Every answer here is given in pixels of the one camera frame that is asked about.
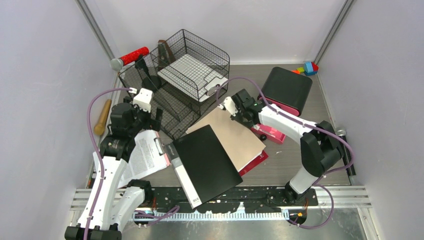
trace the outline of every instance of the metal clip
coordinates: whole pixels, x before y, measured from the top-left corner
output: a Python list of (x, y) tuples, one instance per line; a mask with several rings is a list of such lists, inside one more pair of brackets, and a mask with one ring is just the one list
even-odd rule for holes
[(289, 210), (288, 209), (281, 209), (281, 215), (285, 220), (290, 219)]
[(158, 137), (154, 138), (154, 144), (156, 145), (157, 151), (159, 152), (159, 156), (165, 155), (163, 145), (161, 143), (161, 140)]
[(220, 87), (221, 85), (219, 85), (219, 84), (216, 84), (215, 86), (213, 86), (213, 87), (211, 87), (211, 88), (209, 88), (208, 90), (207, 90), (207, 92), (206, 92), (206, 96), (212, 96), (217, 90), (218, 90), (218, 88)]

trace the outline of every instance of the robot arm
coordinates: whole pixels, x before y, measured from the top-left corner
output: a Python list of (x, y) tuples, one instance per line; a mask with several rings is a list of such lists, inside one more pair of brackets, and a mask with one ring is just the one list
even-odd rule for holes
[[(120, 240), (121, 231), (132, 217), (134, 209), (153, 198), (148, 181), (133, 179), (127, 185), (123, 197), (113, 207), (119, 181), (136, 146), (134, 138), (141, 130), (159, 131), (162, 121), (162, 110), (159, 108), (156, 110), (156, 118), (152, 119), (152, 91), (142, 88), (132, 93), (137, 94), (132, 103), (131, 99), (126, 98), (123, 103), (114, 105), (111, 109), (111, 124), (107, 126), (109, 132), (99, 148), (104, 167), (101, 191), (98, 192), (101, 175), (97, 174), (77, 226), (66, 228), (66, 240), (82, 240), (89, 217), (88, 240)], [(90, 216), (94, 201), (95, 208)]]
[(305, 125), (317, 126), (318, 128), (334, 133), (334, 129), (327, 121), (320, 123), (304, 120), (271, 104), (272, 108), (284, 112), (300, 123), (294, 122), (277, 113), (274, 109), (264, 104), (262, 100), (256, 101), (245, 89), (231, 97), (225, 98), (220, 108), (231, 114), (235, 120), (247, 128), (256, 124), (272, 127), (285, 134), (300, 145), (302, 168), (285, 185), (285, 195), (289, 202), (300, 199), (304, 193), (330, 169), (343, 156), (340, 143)]

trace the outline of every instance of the black book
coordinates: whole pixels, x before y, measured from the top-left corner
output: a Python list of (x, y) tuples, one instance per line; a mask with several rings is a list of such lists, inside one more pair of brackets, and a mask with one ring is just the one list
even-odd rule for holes
[(243, 182), (210, 125), (165, 148), (193, 209)]

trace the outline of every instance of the wire tray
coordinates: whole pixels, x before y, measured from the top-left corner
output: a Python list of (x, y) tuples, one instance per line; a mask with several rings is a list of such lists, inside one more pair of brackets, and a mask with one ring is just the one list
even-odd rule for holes
[[(161, 130), (172, 140), (181, 137), (216, 101), (209, 86), (229, 77), (230, 57), (187, 30), (158, 44), (148, 55), (119, 74), (125, 87), (153, 91), (152, 114), (163, 109)], [(228, 85), (222, 87), (222, 97)]]

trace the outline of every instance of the red block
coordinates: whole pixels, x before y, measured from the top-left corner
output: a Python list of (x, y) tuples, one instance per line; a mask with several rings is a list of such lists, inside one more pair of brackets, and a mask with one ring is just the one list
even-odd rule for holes
[(319, 67), (314, 62), (312, 62), (312, 69), (314, 72), (316, 72), (318, 71)]

